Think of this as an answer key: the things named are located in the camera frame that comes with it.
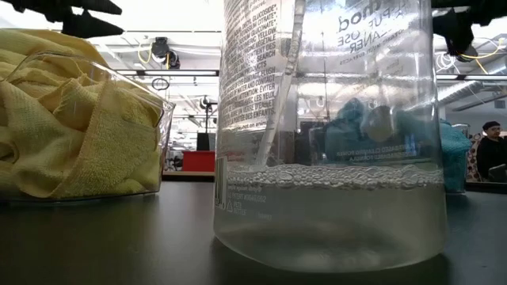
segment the black countertop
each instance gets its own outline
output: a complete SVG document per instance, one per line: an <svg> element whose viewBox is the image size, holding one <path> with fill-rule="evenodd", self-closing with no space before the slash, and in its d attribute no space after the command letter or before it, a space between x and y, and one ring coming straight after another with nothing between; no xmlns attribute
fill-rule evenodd
<svg viewBox="0 0 507 285"><path fill-rule="evenodd" d="M443 254L405 268L303 274L268 268L213 236L212 184L53 206L0 205L5 285L507 284L507 196L448 197Z"/></svg>

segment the clear plastic bottle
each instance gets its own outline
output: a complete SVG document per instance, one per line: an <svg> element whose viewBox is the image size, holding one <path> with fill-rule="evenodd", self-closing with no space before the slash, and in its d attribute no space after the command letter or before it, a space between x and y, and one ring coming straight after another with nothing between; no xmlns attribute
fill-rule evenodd
<svg viewBox="0 0 507 285"><path fill-rule="evenodd" d="M417 263L447 224L429 0L225 0L218 239L275 268Z"/></svg>

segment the yellow cloth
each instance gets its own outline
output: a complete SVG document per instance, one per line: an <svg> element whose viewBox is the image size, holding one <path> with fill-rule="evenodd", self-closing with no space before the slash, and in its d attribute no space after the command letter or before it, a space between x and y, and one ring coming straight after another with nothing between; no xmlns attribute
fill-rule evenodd
<svg viewBox="0 0 507 285"><path fill-rule="evenodd" d="M0 29L0 80L38 51L106 66L84 40ZM0 196L13 188L55 199L158 189L161 112L140 99L147 96L82 60L46 57L21 65L0 82Z"/></svg>

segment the person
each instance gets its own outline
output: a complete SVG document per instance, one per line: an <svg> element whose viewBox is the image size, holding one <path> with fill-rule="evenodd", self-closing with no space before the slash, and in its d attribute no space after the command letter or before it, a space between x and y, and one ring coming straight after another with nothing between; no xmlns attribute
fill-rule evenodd
<svg viewBox="0 0 507 285"><path fill-rule="evenodd" d="M507 142L500 137L501 126L498 122L487 122L482 129L486 137L477 148L477 170L487 180L490 168L507 164Z"/></svg>

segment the clear plastic bin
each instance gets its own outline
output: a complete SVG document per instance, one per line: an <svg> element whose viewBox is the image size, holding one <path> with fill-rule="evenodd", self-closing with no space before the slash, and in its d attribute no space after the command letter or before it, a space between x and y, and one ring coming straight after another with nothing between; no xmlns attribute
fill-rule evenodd
<svg viewBox="0 0 507 285"><path fill-rule="evenodd" d="M157 192L173 109L99 63L30 55L0 82L0 200Z"/></svg>

